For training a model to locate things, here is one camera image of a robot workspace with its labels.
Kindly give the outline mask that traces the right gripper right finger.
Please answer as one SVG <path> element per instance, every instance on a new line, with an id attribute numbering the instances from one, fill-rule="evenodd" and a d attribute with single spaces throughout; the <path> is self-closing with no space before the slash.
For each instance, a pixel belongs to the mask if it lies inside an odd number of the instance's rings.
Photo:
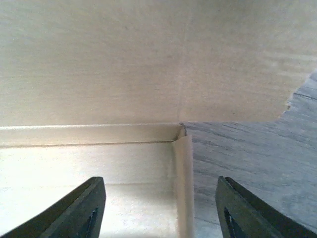
<path id="1" fill-rule="evenodd" d="M 230 177 L 220 176 L 215 201 L 224 238 L 315 238 L 317 234 L 265 203 Z"/>

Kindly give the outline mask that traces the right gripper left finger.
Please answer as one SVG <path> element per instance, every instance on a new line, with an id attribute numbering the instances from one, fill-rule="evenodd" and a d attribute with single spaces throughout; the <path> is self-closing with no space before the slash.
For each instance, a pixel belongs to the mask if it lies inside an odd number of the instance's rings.
<path id="1" fill-rule="evenodd" d="M 102 177 L 91 177 L 2 238 L 98 238 L 105 210 Z"/>

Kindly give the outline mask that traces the cardboard box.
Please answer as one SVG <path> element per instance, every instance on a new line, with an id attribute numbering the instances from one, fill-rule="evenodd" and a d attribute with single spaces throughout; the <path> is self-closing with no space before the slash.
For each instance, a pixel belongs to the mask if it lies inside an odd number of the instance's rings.
<path id="1" fill-rule="evenodd" d="M 0 232 L 102 177 L 102 238 L 220 238 L 218 177 L 317 229 L 314 0 L 3 0 Z"/>

